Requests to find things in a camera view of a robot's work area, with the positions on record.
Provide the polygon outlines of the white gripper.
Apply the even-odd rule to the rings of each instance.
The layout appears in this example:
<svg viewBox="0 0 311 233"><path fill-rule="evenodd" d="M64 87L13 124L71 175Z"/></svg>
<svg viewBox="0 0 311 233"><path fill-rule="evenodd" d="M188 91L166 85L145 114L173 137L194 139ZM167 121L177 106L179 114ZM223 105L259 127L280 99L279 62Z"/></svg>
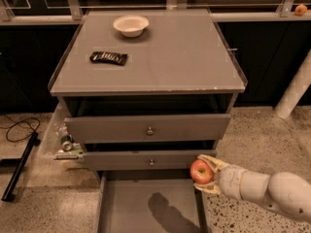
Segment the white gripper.
<svg viewBox="0 0 311 233"><path fill-rule="evenodd" d="M193 186L207 194L223 193L227 198L245 201L266 201L268 195L269 175L252 172L205 154L198 159L204 162L199 168L200 173L213 172L218 174L218 183L194 183Z"/></svg>

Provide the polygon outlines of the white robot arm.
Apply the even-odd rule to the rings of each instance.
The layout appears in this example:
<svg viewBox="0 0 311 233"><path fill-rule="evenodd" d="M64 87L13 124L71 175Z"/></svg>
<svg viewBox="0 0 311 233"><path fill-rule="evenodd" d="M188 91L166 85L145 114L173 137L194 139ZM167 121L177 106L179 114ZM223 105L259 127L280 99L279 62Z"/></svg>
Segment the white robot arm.
<svg viewBox="0 0 311 233"><path fill-rule="evenodd" d="M208 194L254 203L271 213L311 223L311 184L279 172L272 176L200 154L190 166L193 186Z"/></svg>

